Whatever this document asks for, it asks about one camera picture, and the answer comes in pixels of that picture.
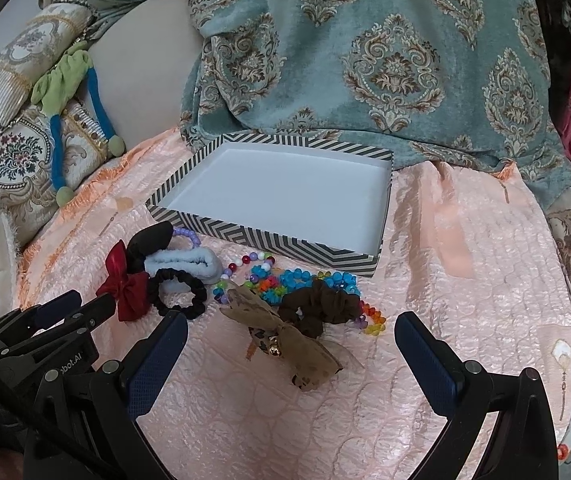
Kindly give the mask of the red bow hair clip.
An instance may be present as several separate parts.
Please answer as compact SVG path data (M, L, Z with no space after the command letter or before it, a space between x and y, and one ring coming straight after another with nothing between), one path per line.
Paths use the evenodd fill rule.
M130 273L127 270L127 249L120 240L105 259L107 278L95 295L111 296L116 302L119 322L136 322L148 314L151 308L148 300L148 273Z

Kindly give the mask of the black fabric hair piece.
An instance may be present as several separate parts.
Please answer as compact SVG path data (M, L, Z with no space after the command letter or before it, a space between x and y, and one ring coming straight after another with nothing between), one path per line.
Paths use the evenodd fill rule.
M126 247L127 272L143 272L145 259L166 249L173 236L174 226L169 221L154 223L134 234Z

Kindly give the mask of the black scrunchie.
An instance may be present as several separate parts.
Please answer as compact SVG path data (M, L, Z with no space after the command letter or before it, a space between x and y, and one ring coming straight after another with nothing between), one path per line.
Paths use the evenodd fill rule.
M191 304L166 304L165 299L177 299L180 295L191 295ZM205 313L207 297L205 284L183 270L159 269L148 279L148 300L160 316L177 311L189 321L195 320Z

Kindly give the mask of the light blue fluffy scrunchie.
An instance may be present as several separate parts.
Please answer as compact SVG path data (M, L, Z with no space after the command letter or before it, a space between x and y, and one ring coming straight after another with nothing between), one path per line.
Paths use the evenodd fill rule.
M215 284L223 274L223 265L212 249L162 249L144 259L144 270L155 276L159 270L186 271L206 285Z

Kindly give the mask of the tan mesh leopard bow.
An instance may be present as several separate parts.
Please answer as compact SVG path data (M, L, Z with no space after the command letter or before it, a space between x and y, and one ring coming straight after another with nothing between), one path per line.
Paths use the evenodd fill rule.
M267 302L247 287L230 288L227 298L221 313L245 325L262 352L287 362L293 385L299 390L317 390L343 370L341 362L323 344L282 321Z

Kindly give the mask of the dark brown scrunchie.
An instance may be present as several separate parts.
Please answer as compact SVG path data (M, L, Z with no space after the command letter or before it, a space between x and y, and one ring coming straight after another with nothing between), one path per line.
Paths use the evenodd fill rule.
M345 324L361 315L360 298L345 290L335 290L324 281L314 281L286 294L279 305L282 321L296 327L304 336L317 339L325 324Z

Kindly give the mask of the striped white jewelry box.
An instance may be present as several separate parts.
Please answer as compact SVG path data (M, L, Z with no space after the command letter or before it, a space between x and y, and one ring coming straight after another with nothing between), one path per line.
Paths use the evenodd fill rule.
M370 278L393 166L393 153L376 146L225 134L182 162L146 208L156 221Z

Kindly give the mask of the embroidered floral cushion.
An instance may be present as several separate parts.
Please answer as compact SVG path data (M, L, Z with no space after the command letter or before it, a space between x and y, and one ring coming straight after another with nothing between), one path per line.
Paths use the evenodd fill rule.
M63 117L63 136L64 174L74 190L112 155L98 124L80 103L78 112ZM39 107L25 107L11 127L0 131L0 206L20 247L29 244L58 211L52 153L49 121Z

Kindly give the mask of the pink quilted bedspread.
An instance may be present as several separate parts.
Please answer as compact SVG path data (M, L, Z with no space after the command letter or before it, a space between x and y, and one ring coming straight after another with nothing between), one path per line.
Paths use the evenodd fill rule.
M191 157L170 130L96 170L24 250L17 301L76 289L91 300L105 260L154 223L148 196ZM395 174L381 259L358 278L385 328L325 325L317 340L285 328L247 359L252 308L233 318L209 296L148 415L144 434L177 479L406 479L445 419L394 338L415 311L465 361L491 373L539 370L560 442L570 429L571 300L557 244L511 165L498 174L422 162Z

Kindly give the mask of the green blue stuffed toy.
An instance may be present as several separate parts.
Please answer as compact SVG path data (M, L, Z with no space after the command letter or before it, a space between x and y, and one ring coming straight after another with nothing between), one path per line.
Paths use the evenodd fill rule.
M51 162L51 181L59 207L67 205L75 195L67 185L64 174L65 142L63 136L63 117L78 112L77 91L85 86L95 111L96 123L107 140L108 154L120 157L125 154L126 144L115 129L102 104L99 92L98 74L87 47L82 42L79 47L70 47L60 60L34 84L30 102L39 105L48 118L53 153Z

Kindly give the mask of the cream roll bolster pillow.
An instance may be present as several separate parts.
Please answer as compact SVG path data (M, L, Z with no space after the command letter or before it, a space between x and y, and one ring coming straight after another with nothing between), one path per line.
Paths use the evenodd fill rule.
M47 6L0 52L0 129L28 100L36 81L58 62L81 35L91 11L77 3Z

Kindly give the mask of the beige plain pillow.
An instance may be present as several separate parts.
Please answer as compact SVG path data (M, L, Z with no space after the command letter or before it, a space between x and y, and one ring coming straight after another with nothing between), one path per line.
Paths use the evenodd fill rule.
M146 0L90 48L102 105L128 150L177 126L202 44L188 0Z

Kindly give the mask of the teal damask blanket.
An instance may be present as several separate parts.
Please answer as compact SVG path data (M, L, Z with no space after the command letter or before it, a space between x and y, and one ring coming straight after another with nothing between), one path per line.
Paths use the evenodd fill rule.
M100 38L146 0L86 6ZM543 207L571 187L552 125L534 0L186 0L202 49L179 127L192 148L238 131L381 146L520 170Z

